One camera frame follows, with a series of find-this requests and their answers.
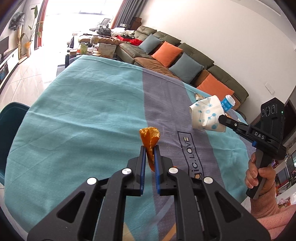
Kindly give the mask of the pink sweater forearm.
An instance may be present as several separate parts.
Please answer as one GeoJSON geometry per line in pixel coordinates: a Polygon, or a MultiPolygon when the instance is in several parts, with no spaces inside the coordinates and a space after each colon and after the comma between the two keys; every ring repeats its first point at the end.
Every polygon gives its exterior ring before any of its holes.
{"type": "Polygon", "coordinates": [[[273,184],[271,189],[257,200],[250,199],[250,213],[268,230],[272,240],[280,235],[295,213],[295,205],[280,208],[275,195],[276,188],[273,184]]]}

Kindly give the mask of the person's right hand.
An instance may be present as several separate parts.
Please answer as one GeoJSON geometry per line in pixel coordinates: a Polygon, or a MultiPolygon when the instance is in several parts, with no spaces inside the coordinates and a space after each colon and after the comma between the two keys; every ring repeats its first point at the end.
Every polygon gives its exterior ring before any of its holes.
{"type": "Polygon", "coordinates": [[[276,171],[271,165],[258,169],[256,167],[255,162],[256,162],[256,154],[253,153],[248,162],[248,169],[246,171],[246,176],[245,176],[245,185],[247,186],[247,188],[252,189],[253,187],[256,187],[259,185],[258,176],[265,178],[265,183],[259,194],[259,196],[262,196],[267,192],[269,192],[269,190],[274,186],[276,171]]]}

